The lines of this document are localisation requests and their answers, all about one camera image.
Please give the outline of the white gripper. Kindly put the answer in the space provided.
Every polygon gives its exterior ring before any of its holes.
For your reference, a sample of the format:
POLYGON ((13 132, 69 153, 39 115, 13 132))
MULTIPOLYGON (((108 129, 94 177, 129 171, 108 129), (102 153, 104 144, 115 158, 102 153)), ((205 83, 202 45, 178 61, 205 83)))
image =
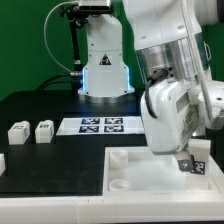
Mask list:
POLYGON ((204 124, 206 128, 220 130, 224 127, 224 82, 207 81, 213 121, 205 112, 201 88, 187 90, 182 81, 164 80, 149 89, 156 118, 146 107, 145 96, 141 98, 141 118, 149 149, 155 154, 174 154, 179 170, 191 172, 192 156, 182 151, 193 133, 204 124))

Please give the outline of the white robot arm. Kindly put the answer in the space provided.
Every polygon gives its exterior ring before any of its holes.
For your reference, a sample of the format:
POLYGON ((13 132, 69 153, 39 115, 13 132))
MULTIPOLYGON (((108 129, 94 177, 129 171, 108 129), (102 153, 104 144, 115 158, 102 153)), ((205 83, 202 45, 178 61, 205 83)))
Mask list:
MULTIPOLYGON (((156 155, 174 155, 179 169, 191 172, 193 133, 201 123, 224 127, 224 82, 211 79, 196 13, 200 0, 122 2, 145 83, 140 110, 147 145, 156 155)), ((79 94, 92 102, 120 98, 130 90, 111 0, 81 0, 78 6, 87 14, 89 51, 79 94)))

